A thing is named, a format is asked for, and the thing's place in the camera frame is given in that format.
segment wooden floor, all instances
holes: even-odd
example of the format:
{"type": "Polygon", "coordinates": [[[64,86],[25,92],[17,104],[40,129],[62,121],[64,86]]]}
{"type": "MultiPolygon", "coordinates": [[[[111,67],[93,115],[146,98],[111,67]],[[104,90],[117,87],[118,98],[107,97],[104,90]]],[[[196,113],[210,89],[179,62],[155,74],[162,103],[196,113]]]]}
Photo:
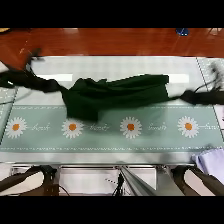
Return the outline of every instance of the wooden floor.
{"type": "Polygon", "coordinates": [[[190,28],[179,36],[174,28],[32,28],[0,35],[0,60],[22,67],[28,51],[43,56],[164,55],[224,57],[223,28],[190,28]]]}

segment lavender cloth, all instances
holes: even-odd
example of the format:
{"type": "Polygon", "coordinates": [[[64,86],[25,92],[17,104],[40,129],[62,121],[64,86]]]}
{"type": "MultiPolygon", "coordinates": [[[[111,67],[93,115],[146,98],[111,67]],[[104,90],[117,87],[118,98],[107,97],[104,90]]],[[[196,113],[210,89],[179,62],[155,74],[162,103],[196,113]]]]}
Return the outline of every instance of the lavender cloth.
{"type": "Polygon", "coordinates": [[[206,150],[193,155],[192,160],[203,173],[215,176],[224,184],[224,149],[206,150]]]}

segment daisy print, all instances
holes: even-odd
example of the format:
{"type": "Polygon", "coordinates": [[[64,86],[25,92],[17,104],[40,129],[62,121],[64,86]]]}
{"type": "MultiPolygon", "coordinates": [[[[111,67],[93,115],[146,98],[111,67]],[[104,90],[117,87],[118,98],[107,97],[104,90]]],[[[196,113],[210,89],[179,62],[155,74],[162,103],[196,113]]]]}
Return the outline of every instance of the daisy print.
{"type": "Polygon", "coordinates": [[[135,138],[141,134],[142,125],[138,119],[134,117],[126,117],[120,125],[120,131],[123,132],[126,138],[135,138]]]}
{"type": "Polygon", "coordinates": [[[22,119],[21,117],[15,117],[8,122],[5,131],[8,138],[17,138],[22,135],[23,131],[26,129],[27,125],[25,119],[22,119]]]}
{"type": "Polygon", "coordinates": [[[194,118],[182,117],[179,119],[177,127],[179,128],[178,130],[182,132],[182,135],[188,138],[194,138],[199,133],[199,127],[194,118]]]}
{"type": "Polygon", "coordinates": [[[83,126],[84,125],[80,121],[73,119],[66,120],[62,125],[63,135],[65,135],[66,138],[75,138],[82,134],[83,126]]]}

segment green garment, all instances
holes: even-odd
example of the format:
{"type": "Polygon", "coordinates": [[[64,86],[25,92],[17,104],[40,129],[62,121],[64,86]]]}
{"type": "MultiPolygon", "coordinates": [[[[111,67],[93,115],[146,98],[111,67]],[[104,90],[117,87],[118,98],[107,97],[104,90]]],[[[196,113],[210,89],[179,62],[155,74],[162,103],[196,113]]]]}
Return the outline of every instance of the green garment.
{"type": "Polygon", "coordinates": [[[74,86],[61,89],[67,116],[97,121],[98,112],[115,108],[136,108],[169,100],[167,75],[141,75],[107,82],[78,79],[74,86]]]}

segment orange flower center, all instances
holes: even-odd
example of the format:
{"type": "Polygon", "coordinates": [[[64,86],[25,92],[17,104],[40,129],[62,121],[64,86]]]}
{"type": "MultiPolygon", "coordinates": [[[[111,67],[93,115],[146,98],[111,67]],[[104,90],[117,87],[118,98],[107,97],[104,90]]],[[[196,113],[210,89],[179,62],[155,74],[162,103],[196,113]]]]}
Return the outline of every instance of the orange flower center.
{"type": "Polygon", "coordinates": [[[186,123],[185,128],[190,131],[192,129],[192,124],[186,123]]]}
{"type": "Polygon", "coordinates": [[[12,126],[12,130],[13,131],[17,131],[19,129],[19,124],[14,124],[13,126],[12,126]]]}
{"type": "Polygon", "coordinates": [[[129,131],[133,131],[133,130],[135,130],[135,126],[133,125],[133,124],[128,124],[128,130],[129,131]]]}
{"type": "Polygon", "coordinates": [[[76,129],[76,124],[70,124],[69,130],[74,131],[76,129]]]}

